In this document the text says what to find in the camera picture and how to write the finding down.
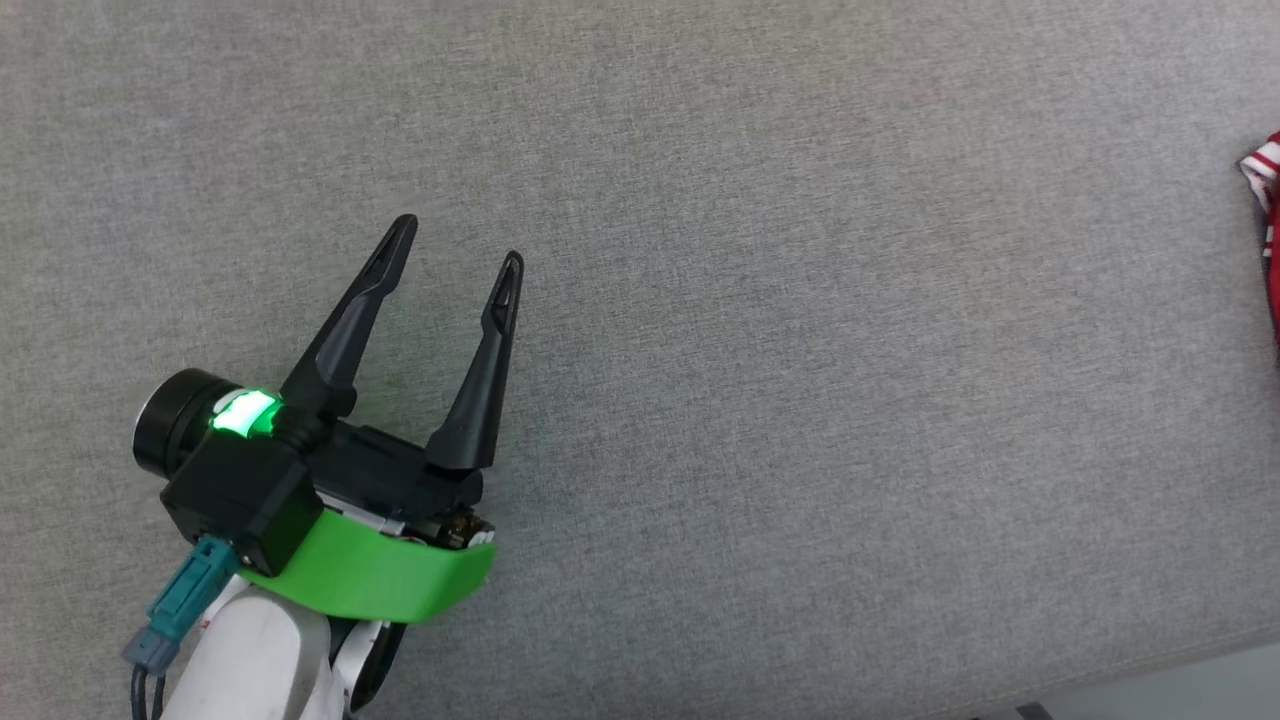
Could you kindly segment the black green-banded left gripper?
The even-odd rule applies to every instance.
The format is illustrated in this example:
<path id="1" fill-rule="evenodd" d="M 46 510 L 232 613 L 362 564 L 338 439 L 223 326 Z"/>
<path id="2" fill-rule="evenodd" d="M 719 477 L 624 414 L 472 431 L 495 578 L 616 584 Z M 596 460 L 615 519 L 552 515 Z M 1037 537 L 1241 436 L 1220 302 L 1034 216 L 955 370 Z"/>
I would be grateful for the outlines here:
<path id="1" fill-rule="evenodd" d="M 417 228 L 415 214 L 392 222 L 285 378 L 284 404 L 329 419 L 355 410 L 355 378 Z M 521 254 L 507 252 L 463 383 L 425 446 L 343 421 L 283 433 L 324 510 L 280 571 L 244 579 L 328 620 L 351 714 L 380 691 L 406 629 L 467 598 L 492 569 L 494 529 L 475 509 L 497 452 L 524 270 Z"/>

